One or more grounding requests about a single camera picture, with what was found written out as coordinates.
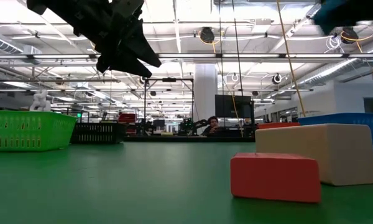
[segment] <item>beige block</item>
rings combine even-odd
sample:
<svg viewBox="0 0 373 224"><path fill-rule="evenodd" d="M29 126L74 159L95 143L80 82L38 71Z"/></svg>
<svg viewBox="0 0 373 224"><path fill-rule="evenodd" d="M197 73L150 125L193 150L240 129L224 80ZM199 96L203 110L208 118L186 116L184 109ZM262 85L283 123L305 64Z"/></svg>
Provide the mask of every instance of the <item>beige block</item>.
<svg viewBox="0 0 373 224"><path fill-rule="evenodd" d="M257 152L315 159L320 179L337 186L373 184L373 145L366 125L319 124L256 131Z"/></svg>

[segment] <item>table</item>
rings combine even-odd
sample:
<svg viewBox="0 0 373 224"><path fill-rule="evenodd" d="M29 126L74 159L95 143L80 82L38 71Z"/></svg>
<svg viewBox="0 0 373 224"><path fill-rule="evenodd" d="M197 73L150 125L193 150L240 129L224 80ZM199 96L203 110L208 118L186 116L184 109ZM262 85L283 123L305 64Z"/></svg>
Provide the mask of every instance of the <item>table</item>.
<svg viewBox="0 0 373 224"><path fill-rule="evenodd" d="M373 223L373 185L322 185L318 205L233 198L229 160L252 151L125 142L0 153L0 223Z"/></svg>

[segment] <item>monitor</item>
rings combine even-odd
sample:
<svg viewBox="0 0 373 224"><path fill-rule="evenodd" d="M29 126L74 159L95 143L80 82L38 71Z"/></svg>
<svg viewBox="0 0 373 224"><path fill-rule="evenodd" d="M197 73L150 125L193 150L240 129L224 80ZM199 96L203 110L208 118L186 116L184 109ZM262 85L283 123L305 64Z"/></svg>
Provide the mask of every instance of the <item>monitor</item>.
<svg viewBox="0 0 373 224"><path fill-rule="evenodd" d="M254 102L251 101L250 96L216 95L215 103L218 118L251 118L252 116Z"/></svg>
<svg viewBox="0 0 373 224"><path fill-rule="evenodd" d="M156 127L164 127L166 125L165 125L164 120L154 120L154 126L156 126Z"/></svg>

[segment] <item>person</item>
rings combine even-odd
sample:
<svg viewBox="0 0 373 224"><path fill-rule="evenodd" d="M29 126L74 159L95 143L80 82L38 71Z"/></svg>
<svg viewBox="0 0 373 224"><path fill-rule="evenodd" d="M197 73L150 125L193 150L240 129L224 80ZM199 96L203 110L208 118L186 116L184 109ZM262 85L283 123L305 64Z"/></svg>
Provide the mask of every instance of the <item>person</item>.
<svg viewBox="0 0 373 224"><path fill-rule="evenodd" d="M219 128L218 126L218 118L215 117L215 116L211 116L207 122L209 122L209 125L202 133L203 136L210 136L212 134L214 134L217 130L217 128Z"/></svg>

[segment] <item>column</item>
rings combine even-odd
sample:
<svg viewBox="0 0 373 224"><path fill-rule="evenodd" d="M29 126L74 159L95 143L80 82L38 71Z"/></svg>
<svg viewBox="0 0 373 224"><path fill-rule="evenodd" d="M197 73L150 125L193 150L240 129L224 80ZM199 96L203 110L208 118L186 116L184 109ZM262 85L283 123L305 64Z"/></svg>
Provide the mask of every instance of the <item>column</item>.
<svg viewBox="0 0 373 224"><path fill-rule="evenodd" d="M215 94L217 94L217 68L215 64L195 65L195 105L193 122L216 115Z"/></svg>

